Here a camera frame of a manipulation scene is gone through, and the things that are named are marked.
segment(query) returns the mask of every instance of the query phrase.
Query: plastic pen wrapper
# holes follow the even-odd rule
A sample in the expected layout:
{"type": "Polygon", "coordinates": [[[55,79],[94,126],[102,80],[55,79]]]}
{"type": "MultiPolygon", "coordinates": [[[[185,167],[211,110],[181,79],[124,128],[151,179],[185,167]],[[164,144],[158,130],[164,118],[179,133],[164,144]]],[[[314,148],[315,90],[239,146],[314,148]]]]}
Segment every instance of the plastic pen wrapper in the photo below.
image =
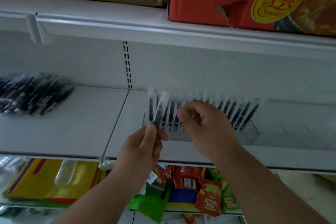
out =
{"type": "Polygon", "coordinates": [[[43,73],[10,73],[0,77],[0,114],[44,115],[57,108],[73,92],[69,81],[43,73]]]}
{"type": "Polygon", "coordinates": [[[252,124],[251,119],[264,102],[264,99],[193,92],[179,94],[163,91],[160,94],[155,92],[153,87],[149,87],[148,96],[148,122],[154,123],[157,129],[164,130],[169,138],[190,141],[183,136],[185,129],[176,115],[176,110],[193,100],[209,103],[224,112],[235,130],[238,140],[244,144],[258,136],[258,131],[252,124]]]}

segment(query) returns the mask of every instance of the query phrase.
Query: hand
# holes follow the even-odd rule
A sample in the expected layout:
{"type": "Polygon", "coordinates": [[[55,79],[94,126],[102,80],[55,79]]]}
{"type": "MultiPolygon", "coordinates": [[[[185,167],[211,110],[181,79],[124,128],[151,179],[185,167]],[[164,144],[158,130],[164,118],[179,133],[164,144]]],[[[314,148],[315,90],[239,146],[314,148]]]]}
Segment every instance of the hand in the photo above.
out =
{"type": "Polygon", "coordinates": [[[124,142],[109,176],[120,181],[135,196],[149,173],[156,167],[162,150],[162,141],[168,136],[162,130],[156,130],[154,124],[148,124],[130,135],[124,142]]]}
{"type": "Polygon", "coordinates": [[[196,149],[214,164],[234,147],[239,147],[225,113],[212,105],[195,100],[179,108],[176,114],[196,149]]]}

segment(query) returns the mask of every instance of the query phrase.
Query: store shelf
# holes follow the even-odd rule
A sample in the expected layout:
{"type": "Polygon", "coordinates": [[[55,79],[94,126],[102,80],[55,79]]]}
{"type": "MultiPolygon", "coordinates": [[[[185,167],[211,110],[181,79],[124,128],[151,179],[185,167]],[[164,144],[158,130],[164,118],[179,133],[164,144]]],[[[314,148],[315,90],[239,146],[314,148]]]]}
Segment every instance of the store shelf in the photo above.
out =
{"type": "Polygon", "coordinates": [[[0,117],[0,154],[95,160],[103,154],[128,90],[78,86],[45,116],[0,117]]]}
{"type": "Polygon", "coordinates": [[[336,60],[336,40],[167,20],[165,9],[87,0],[0,0],[1,11],[37,14],[50,35],[336,60]]]}
{"type": "MultiPolygon", "coordinates": [[[[336,171],[336,152],[332,149],[316,149],[307,148],[306,145],[300,144],[305,136],[305,127],[301,124],[302,130],[295,133],[278,133],[282,125],[296,125],[297,116],[306,116],[301,119],[302,123],[308,122],[312,126],[314,122],[320,125],[323,121],[329,121],[334,114],[335,107],[318,106],[318,105],[302,105],[298,103],[281,103],[268,101],[257,112],[253,122],[257,124],[258,131],[261,132],[254,142],[255,145],[244,145],[252,155],[259,159],[265,166],[280,169],[300,169],[300,170],[316,170],[316,171],[336,171]],[[265,139],[275,137],[276,142],[283,142],[283,145],[266,143],[265,139]],[[286,142],[298,140],[296,148],[286,146],[286,142]]],[[[104,154],[105,158],[116,159],[117,154],[124,143],[125,139],[136,130],[141,128],[145,112],[148,111],[148,95],[146,91],[131,90],[128,94],[111,140],[104,154]]],[[[319,135],[309,138],[310,141],[319,140],[319,135]]],[[[161,151],[161,162],[188,164],[191,166],[212,166],[209,159],[202,156],[190,141],[170,140],[163,142],[163,150],[161,151]]]]}

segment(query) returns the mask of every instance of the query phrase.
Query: green snack bag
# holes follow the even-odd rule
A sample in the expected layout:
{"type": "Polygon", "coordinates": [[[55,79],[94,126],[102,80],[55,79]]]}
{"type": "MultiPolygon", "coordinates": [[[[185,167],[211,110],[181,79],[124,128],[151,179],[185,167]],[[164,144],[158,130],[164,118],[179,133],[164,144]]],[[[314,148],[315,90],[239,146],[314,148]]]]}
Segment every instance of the green snack bag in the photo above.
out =
{"type": "Polygon", "coordinates": [[[236,197],[233,195],[229,186],[222,190],[221,209],[223,213],[225,213],[226,210],[239,210],[236,197]]]}
{"type": "Polygon", "coordinates": [[[136,195],[127,208],[137,210],[157,223],[161,223],[168,203],[171,184],[167,184],[164,191],[147,186],[145,195],[136,195]]]}
{"type": "Polygon", "coordinates": [[[208,168],[208,170],[215,182],[221,182],[223,180],[223,177],[217,168],[208,168]]]}

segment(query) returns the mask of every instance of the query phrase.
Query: person's right hand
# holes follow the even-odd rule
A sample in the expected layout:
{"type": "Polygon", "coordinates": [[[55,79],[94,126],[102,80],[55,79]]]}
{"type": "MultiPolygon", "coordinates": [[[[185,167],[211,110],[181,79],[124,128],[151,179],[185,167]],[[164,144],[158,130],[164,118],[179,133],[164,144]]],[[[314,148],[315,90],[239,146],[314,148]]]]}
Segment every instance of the person's right hand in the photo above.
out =
{"type": "Polygon", "coordinates": [[[212,105],[195,100],[179,108],[176,114],[196,149],[213,163],[239,147],[225,113],[212,105]]]}

